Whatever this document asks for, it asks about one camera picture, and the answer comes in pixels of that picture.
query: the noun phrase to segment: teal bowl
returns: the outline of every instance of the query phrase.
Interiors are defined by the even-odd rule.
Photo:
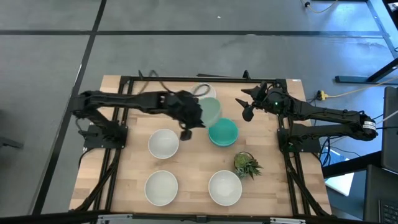
[[[218,122],[209,128],[209,138],[217,146],[226,147],[235,143],[239,130],[236,124],[227,118],[220,118]]]

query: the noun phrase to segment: plant pot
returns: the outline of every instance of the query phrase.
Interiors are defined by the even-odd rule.
[[[239,152],[238,154],[245,154],[248,155],[251,159],[254,159],[254,156],[248,152]]]

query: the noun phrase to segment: concrete floor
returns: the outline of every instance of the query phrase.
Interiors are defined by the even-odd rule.
[[[380,0],[372,0],[395,46],[398,34]],[[0,29],[91,29],[100,0],[0,2]],[[329,5],[314,2],[322,9]],[[377,30],[368,7],[339,2],[323,14],[299,0],[108,1],[100,30]],[[30,212],[40,176],[75,81],[87,36],[0,35],[0,136],[25,144],[0,150],[0,217]],[[97,36],[83,90],[99,88],[103,75],[164,76],[197,73],[302,79],[307,98],[335,95],[363,85],[336,84],[335,75],[369,76],[392,60],[381,38],[273,36]],[[384,87],[317,103],[382,114]],[[44,212],[68,210],[83,139],[71,122]],[[334,146],[365,155],[381,149],[346,138]],[[341,152],[349,158],[355,155]]]

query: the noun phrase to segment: small plant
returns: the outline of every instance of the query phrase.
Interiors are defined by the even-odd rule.
[[[243,178],[248,174],[254,180],[255,175],[261,175],[258,170],[262,167],[259,165],[258,161],[248,152],[239,152],[234,157],[235,174],[239,178]]]

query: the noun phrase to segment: wooden table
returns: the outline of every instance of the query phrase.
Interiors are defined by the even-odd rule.
[[[120,76],[105,75],[100,90],[117,93]],[[133,94],[144,82],[134,82]],[[171,90],[189,90],[193,82],[165,82]],[[149,115],[138,110],[129,110],[127,125],[129,133],[126,147],[122,150],[117,180],[112,201],[112,212],[207,214],[207,215],[253,215],[290,216],[292,210],[282,153],[279,151],[276,130],[277,118],[273,114],[254,110],[255,116],[248,123],[242,118],[242,107],[235,98],[251,101],[250,96],[240,91],[252,88],[253,83],[211,83],[217,99],[223,107],[223,117],[232,119],[239,128],[239,137],[230,147],[217,147],[208,139],[204,128],[193,129],[192,139],[180,142],[177,153],[170,159],[160,160],[152,156],[147,142],[158,129],[168,128],[180,135],[178,123],[169,117]],[[288,91],[297,99],[305,100],[300,80],[287,80]],[[159,82],[150,82],[146,91],[163,90]],[[111,118],[113,108],[100,111]],[[218,205],[210,198],[208,182],[219,170],[233,170],[233,157],[237,152],[250,152],[263,166],[262,175],[252,180],[242,180],[243,193],[240,200],[230,206]],[[77,176],[70,208],[76,208],[96,185],[100,175],[104,149],[94,149],[82,160]],[[319,161],[309,153],[301,153],[305,183],[318,203],[331,212]],[[167,170],[178,180],[178,194],[167,206],[156,207],[144,195],[147,178],[157,170]],[[295,187],[298,208],[303,213],[300,191]],[[103,190],[101,208],[108,187]]]

